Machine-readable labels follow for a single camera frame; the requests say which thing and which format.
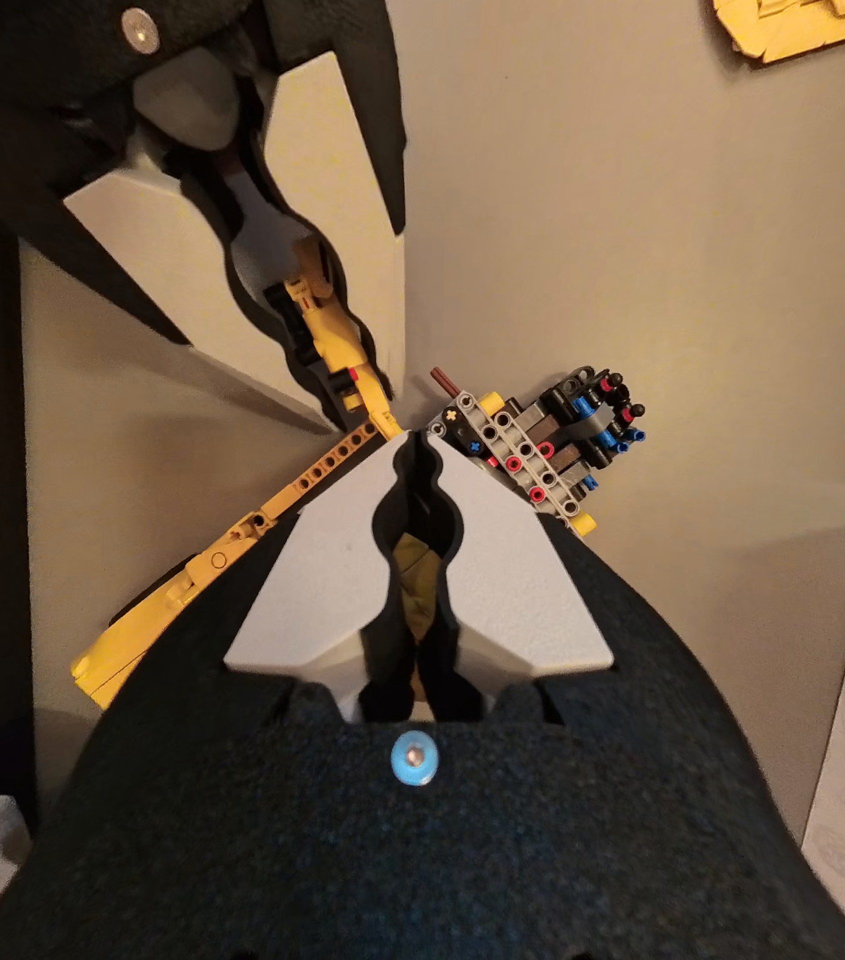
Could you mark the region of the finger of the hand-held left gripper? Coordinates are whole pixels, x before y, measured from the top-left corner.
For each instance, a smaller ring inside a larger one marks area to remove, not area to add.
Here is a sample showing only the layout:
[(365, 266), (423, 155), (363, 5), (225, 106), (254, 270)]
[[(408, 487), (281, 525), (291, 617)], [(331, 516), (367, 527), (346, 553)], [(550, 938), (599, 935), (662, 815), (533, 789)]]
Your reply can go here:
[(283, 283), (342, 414), (399, 430), (405, 379), (405, 240), (393, 227), (336, 54), (275, 82), (262, 142), (273, 187), (309, 234)]
[(333, 429), (284, 346), (253, 323), (256, 303), (240, 304), (232, 257), (178, 179), (118, 167), (63, 202), (196, 354), (315, 429)]

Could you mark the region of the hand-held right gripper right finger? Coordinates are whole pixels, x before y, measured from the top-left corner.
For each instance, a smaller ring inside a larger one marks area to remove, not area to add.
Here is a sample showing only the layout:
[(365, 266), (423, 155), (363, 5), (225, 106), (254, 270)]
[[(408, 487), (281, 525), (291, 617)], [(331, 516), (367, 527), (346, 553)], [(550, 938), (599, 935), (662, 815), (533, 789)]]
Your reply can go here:
[(426, 544), (440, 559), (426, 634), (435, 715), (483, 715), (512, 685), (603, 671), (614, 654), (540, 515), (440, 438), (426, 439)]

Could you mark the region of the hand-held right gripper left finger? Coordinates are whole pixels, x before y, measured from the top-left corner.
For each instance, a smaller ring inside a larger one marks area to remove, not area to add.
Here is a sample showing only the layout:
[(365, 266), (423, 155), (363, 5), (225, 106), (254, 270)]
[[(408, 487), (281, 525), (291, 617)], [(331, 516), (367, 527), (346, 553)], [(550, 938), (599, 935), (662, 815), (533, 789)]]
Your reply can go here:
[(224, 657), (233, 672), (326, 687), (344, 715), (412, 713), (412, 633), (393, 554), (412, 438), (397, 436), (304, 506)]

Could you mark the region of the yellow toy car chassis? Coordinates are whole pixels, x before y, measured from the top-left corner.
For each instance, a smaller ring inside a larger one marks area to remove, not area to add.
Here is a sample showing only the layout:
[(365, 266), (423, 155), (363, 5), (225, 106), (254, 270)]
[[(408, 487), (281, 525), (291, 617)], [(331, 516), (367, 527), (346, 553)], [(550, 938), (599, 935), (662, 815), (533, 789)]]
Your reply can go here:
[[(292, 483), (151, 586), (76, 659), (71, 667), (75, 684), (102, 709), (199, 594), (281, 520), (327, 490), (368, 445), (403, 433), (330, 282), (312, 287), (299, 274), (272, 284), (264, 297), (283, 321), (296, 357), (310, 372), (328, 376), (328, 397), (351, 431)], [(451, 402), (428, 427), (430, 436), (444, 439), (491, 476), (505, 477), (538, 513), (558, 517), (577, 537), (596, 528), (581, 508), (597, 487), (592, 472), (645, 439), (634, 425), (645, 410), (630, 402), (619, 374), (581, 367), (528, 407), (496, 392), (476, 398), (456, 389), (442, 373), (436, 379), (450, 391)]]

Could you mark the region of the grey desk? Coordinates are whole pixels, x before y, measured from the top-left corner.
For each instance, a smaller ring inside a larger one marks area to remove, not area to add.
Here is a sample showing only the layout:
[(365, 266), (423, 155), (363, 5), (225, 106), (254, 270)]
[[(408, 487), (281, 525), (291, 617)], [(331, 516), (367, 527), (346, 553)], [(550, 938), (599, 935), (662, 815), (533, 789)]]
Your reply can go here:
[[(802, 840), (845, 671), (845, 45), (765, 68), (710, 2), (392, 2), (406, 381), (620, 371), (647, 440), (586, 539), (715, 680)], [(69, 666), (326, 438), (20, 248), (37, 788)]]

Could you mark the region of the yellow toy car hood panel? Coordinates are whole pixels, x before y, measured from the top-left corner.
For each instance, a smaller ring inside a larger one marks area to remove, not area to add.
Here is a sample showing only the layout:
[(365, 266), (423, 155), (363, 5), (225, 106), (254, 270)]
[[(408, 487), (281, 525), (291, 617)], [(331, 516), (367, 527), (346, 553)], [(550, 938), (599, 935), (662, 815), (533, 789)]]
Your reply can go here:
[(713, 1), (733, 49), (764, 65), (845, 42), (845, 1)]

